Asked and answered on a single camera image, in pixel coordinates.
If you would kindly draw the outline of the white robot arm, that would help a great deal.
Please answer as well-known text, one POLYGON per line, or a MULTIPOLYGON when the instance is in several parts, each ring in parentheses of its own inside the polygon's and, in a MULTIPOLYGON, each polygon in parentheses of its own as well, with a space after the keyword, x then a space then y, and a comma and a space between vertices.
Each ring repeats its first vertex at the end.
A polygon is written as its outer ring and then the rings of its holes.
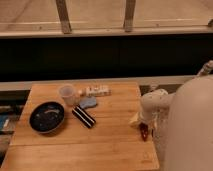
POLYGON ((157 89, 141 96, 132 127, 156 126, 168 112, 164 171, 213 171, 213 59, 174 93, 157 89))

